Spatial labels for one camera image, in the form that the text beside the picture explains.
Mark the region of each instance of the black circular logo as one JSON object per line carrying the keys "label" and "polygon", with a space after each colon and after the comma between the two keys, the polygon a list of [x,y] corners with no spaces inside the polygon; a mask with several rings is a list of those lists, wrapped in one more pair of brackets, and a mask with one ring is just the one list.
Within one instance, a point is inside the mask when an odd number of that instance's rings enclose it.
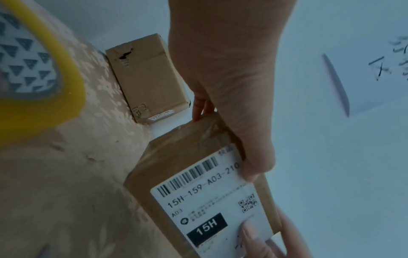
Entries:
{"label": "black circular logo", "polygon": [[182,218],[180,223],[183,224],[183,225],[187,225],[188,219],[187,218]]}

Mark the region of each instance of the white paper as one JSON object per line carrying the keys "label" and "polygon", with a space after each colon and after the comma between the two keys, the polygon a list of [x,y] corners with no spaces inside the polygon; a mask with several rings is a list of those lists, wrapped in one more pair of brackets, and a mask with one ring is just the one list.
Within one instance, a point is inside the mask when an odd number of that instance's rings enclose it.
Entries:
{"label": "white paper", "polygon": [[160,113],[160,114],[158,114],[158,115],[152,116],[152,117],[149,118],[149,119],[150,119],[150,120],[153,120],[153,121],[156,121],[156,120],[158,120],[158,119],[160,119],[160,118],[162,118],[162,117],[167,117],[167,116],[169,116],[169,115],[171,115],[171,114],[174,114],[174,111],[173,111],[173,110],[167,110],[167,111],[165,111],[165,112],[163,112],[163,113]]}
{"label": "white paper", "polygon": [[273,236],[254,185],[239,176],[241,165],[236,146],[227,146],[150,191],[202,258],[242,257],[239,227],[247,220],[262,239]]}
{"label": "white paper", "polygon": [[325,54],[352,116],[408,95],[408,19]]}

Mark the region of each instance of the triangle pattern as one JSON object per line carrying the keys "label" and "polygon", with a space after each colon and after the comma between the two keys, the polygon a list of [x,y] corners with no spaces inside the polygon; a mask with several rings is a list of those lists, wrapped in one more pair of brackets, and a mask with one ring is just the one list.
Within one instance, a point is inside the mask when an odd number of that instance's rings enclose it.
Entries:
{"label": "triangle pattern", "polygon": [[37,79],[36,77],[24,77],[25,80],[25,85],[30,86],[33,81],[35,81],[35,79]]}
{"label": "triangle pattern", "polygon": [[4,36],[5,29],[6,29],[5,23],[0,22],[0,36]]}
{"label": "triangle pattern", "polygon": [[48,80],[47,86],[54,86],[56,82],[56,80]]}
{"label": "triangle pattern", "polygon": [[15,27],[16,29],[20,29],[20,23],[19,21],[16,19],[16,17],[14,17],[11,14],[5,14],[5,13],[0,13],[0,15],[8,22],[10,23],[11,26]]}
{"label": "triangle pattern", "polygon": [[4,49],[4,51],[7,52],[9,56],[16,57],[18,47],[13,45],[0,45],[0,46]]}
{"label": "triangle pattern", "polygon": [[29,51],[33,44],[33,40],[30,39],[16,38],[16,40],[26,51]]}
{"label": "triangle pattern", "polygon": [[20,65],[9,65],[8,67],[10,67],[10,70],[13,72],[15,76],[19,76],[21,71],[24,69],[24,66]]}
{"label": "triangle pattern", "polygon": [[16,92],[20,88],[21,83],[10,83],[10,90]]}
{"label": "triangle pattern", "polygon": [[33,91],[36,92],[37,90],[39,90],[39,89],[41,89],[41,88],[42,88],[42,86],[34,86],[34,87],[33,87]]}
{"label": "triangle pattern", "polygon": [[30,68],[30,70],[33,70],[34,66],[38,63],[38,60],[24,59],[24,63]]}
{"label": "triangle pattern", "polygon": [[40,79],[43,80],[47,75],[49,75],[51,72],[50,71],[39,71],[40,74]]}
{"label": "triangle pattern", "polygon": [[42,62],[45,63],[45,64],[50,59],[50,54],[48,54],[48,53],[38,53],[38,55],[40,56]]}

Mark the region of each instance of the brown parcel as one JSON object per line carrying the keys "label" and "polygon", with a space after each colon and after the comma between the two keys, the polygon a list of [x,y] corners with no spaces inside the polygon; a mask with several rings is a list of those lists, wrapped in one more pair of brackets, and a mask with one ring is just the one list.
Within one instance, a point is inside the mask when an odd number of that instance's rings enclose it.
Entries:
{"label": "brown parcel", "polygon": [[[236,144],[244,159],[241,142],[219,115],[204,116],[198,122],[189,122],[150,142],[125,182],[127,189],[183,258],[199,256],[153,198],[150,190],[230,143]],[[276,234],[281,230],[281,221],[265,175],[259,176],[255,188],[272,231]]]}
{"label": "brown parcel", "polygon": [[190,106],[160,35],[116,46],[106,54],[137,123],[153,124]]}

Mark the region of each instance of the white sticker on box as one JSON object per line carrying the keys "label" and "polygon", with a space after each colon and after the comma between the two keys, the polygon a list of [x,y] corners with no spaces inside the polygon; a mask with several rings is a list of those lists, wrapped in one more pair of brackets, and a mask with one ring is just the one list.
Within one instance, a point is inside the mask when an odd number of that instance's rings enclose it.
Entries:
{"label": "white sticker on box", "polygon": [[152,121],[156,121],[156,120],[158,120],[158,119],[160,119],[160,118],[169,116],[169,115],[171,115],[171,114],[174,114],[174,110],[167,110],[167,111],[165,111],[165,112],[163,112],[163,113],[160,113],[160,114],[158,114],[158,115],[152,116],[152,117],[149,118],[149,119],[152,120]]}
{"label": "white sticker on box", "polygon": [[241,167],[232,144],[150,191],[202,258],[242,257],[239,227],[247,220],[263,240],[273,236],[254,185],[239,176]]}

